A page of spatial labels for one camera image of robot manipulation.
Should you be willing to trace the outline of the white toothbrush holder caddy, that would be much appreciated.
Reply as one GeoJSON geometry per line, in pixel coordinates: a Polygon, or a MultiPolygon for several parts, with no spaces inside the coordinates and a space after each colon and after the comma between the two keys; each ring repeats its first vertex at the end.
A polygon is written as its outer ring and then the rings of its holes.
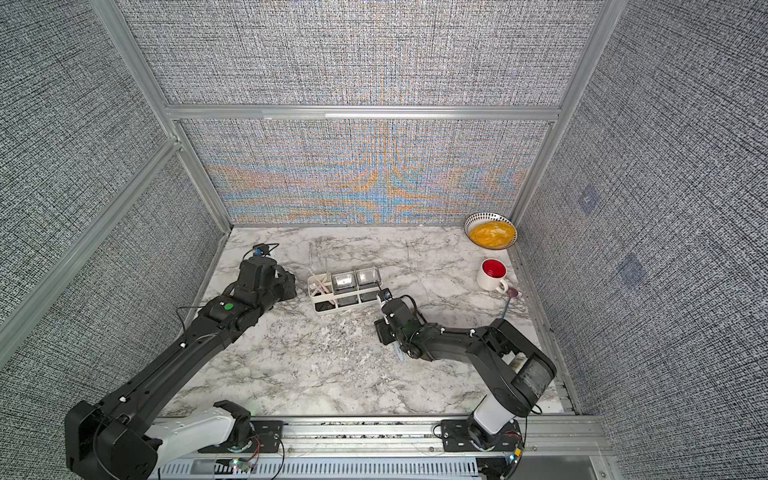
{"type": "Polygon", "coordinates": [[[308,272],[308,295],[317,313],[348,310],[378,300],[381,275],[377,267],[336,273],[316,274],[311,269],[308,272]]]}

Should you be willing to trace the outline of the pink toothbrush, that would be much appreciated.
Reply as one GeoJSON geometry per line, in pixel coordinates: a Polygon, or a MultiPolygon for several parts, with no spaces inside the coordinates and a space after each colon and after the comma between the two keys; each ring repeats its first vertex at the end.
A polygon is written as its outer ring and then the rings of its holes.
{"type": "Polygon", "coordinates": [[[308,290],[311,297],[331,294],[332,290],[327,283],[328,277],[323,275],[310,275],[308,277],[308,290]]]}

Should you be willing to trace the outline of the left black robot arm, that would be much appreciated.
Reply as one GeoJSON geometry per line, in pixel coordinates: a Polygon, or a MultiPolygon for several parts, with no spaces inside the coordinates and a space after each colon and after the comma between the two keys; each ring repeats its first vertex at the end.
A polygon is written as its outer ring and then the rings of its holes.
{"type": "Polygon", "coordinates": [[[65,417],[67,468],[83,479],[146,479],[168,462],[210,446],[243,451],[251,413],[222,400],[177,422],[156,419],[178,391],[277,303],[297,294],[294,275],[267,254],[243,260],[237,279],[198,310],[187,330],[132,379],[65,417]]]}

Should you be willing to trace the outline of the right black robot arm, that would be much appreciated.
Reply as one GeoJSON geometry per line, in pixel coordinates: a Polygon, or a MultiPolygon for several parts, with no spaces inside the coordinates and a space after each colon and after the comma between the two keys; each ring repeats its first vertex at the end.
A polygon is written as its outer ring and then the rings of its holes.
{"type": "Polygon", "coordinates": [[[375,322],[379,341],[396,343],[416,360],[451,360],[475,368],[489,395],[467,419],[468,435],[488,449],[516,418],[529,416],[555,379],[554,362],[504,318],[477,328],[449,328],[426,321],[406,296],[378,293],[383,317],[375,322]]]}

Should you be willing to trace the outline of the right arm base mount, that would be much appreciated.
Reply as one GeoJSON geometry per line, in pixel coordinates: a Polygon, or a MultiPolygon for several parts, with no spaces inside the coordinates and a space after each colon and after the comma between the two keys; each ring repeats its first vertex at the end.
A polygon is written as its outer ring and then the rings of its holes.
{"type": "Polygon", "coordinates": [[[444,419],[438,437],[446,452],[513,452],[522,449],[524,435],[520,424],[512,419],[497,433],[488,433],[475,420],[444,419]]]}

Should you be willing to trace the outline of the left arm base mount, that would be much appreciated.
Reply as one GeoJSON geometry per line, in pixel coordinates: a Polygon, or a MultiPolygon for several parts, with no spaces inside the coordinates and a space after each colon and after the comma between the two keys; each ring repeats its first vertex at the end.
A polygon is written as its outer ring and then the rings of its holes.
{"type": "Polygon", "coordinates": [[[284,422],[281,420],[251,420],[236,424],[233,432],[221,444],[198,450],[198,453],[278,453],[284,422]]]}

